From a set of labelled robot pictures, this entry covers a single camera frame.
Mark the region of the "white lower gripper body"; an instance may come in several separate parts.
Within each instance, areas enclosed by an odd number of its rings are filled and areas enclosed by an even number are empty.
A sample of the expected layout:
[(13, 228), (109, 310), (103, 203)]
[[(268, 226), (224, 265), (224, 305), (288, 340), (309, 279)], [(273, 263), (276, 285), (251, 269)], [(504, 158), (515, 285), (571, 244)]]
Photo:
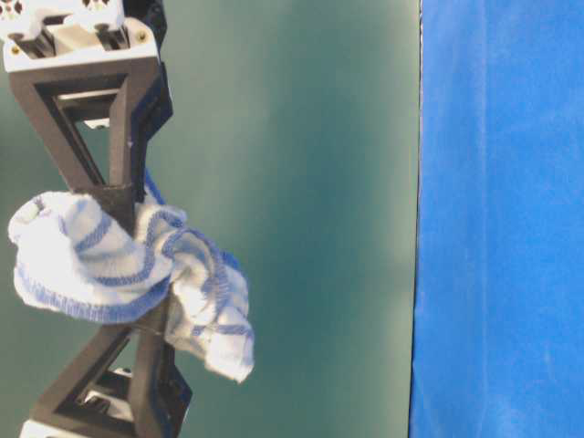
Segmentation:
[(24, 422), (20, 437), (136, 437), (133, 425), (124, 421), (112, 421), (105, 423), (96, 422), (65, 422), (50, 423), (29, 419)]

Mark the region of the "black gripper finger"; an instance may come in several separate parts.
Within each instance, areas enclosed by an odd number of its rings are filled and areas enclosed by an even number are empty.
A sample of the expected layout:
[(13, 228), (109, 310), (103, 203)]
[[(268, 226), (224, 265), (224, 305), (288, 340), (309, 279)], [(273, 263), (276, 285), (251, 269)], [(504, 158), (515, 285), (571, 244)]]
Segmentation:
[[(94, 196), (133, 234), (143, 186), (141, 122), (160, 83), (155, 57), (13, 72), (11, 90), (44, 142), (68, 188)], [(109, 175), (102, 176), (78, 132), (83, 120), (109, 119)]]
[[(140, 334), (132, 375), (128, 378), (109, 371), (132, 331), (131, 325), (101, 327), (36, 401), (30, 419), (50, 423), (124, 421), (133, 425), (136, 437), (165, 437), (167, 422), (158, 399), (162, 341), (151, 333)], [(84, 397), (96, 388), (109, 396), (119, 395), (128, 403), (132, 420), (113, 418), (88, 406)]]
[(126, 17), (136, 18), (147, 26), (156, 43), (160, 60), (160, 76), (149, 89), (138, 107), (138, 116), (133, 118), (135, 142), (131, 146), (131, 181), (134, 200), (143, 203), (146, 195), (146, 155), (150, 139), (161, 129), (173, 114), (172, 97), (165, 64), (161, 59), (163, 40), (167, 32), (167, 20), (163, 1), (124, 1)]
[(170, 307), (170, 296), (167, 296), (158, 307), (162, 317), (162, 358), (159, 366), (158, 392), (165, 420), (170, 426), (169, 437), (178, 437), (193, 393), (175, 365), (175, 348), (164, 337), (170, 320)]

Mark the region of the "white upper gripper body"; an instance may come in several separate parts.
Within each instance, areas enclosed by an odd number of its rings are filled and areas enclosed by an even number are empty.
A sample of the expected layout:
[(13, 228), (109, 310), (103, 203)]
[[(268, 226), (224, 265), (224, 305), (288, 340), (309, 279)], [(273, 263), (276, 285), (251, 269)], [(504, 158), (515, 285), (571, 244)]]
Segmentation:
[(7, 72), (159, 56), (157, 1), (3, 1)]

